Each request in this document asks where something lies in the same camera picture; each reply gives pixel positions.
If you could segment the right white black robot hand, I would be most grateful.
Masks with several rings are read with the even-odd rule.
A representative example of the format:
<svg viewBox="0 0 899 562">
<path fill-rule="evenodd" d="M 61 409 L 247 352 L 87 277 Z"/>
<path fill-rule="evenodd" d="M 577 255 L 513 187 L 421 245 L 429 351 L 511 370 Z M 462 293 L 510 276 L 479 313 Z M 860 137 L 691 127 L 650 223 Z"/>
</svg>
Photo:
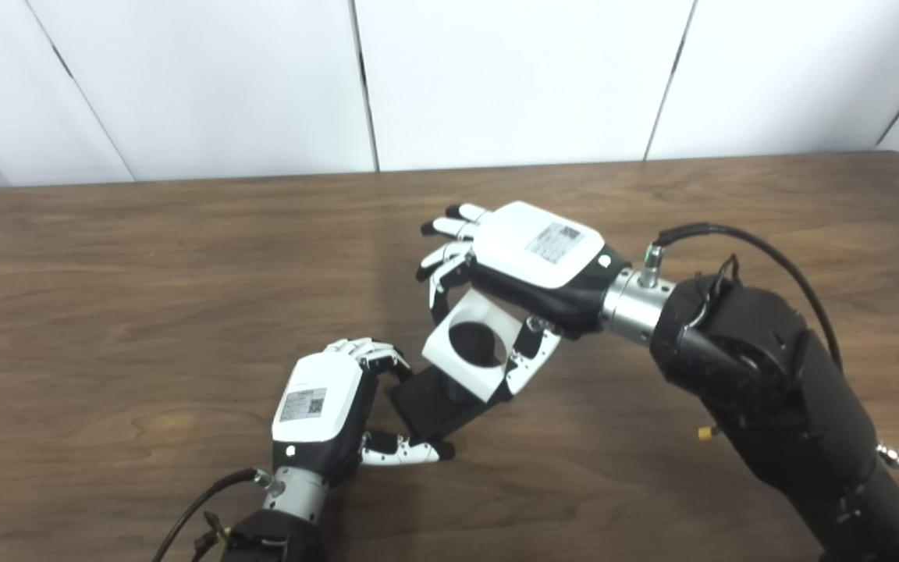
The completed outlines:
<svg viewBox="0 0 899 562">
<path fill-rule="evenodd" d="M 599 231 L 523 201 L 495 210 L 471 203 L 449 206 L 420 231 L 446 238 L 415 270 L 417 281 L 428 282 L 428 308 L 436 323 L 449 316 L 450 289 L 464 284 L 528 314 L 506 365 L 495 374 L 445 367 L 450 378 L 484 402 L 521 391 L 560 338 L 602 331 L 604 299 L 629 267 Z"/>
</svg>

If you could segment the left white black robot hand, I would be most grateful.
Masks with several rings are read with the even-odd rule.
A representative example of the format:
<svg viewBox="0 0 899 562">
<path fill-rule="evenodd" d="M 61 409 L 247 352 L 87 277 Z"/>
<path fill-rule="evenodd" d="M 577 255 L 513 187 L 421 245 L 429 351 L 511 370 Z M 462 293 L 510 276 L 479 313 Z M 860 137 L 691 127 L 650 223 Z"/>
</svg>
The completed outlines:
<svg viewBox="0 0 899 562">
<path fill-rule="evenodd" d="M 414 371 L 395 345 L 339 339 L 297 360 L 272 419 L 272 469 L 309 472 L 329 488 L 360 466 L 450 461 L 452 443 L 368 429 L 379 376 L 406 382 Z"/>
</svg>

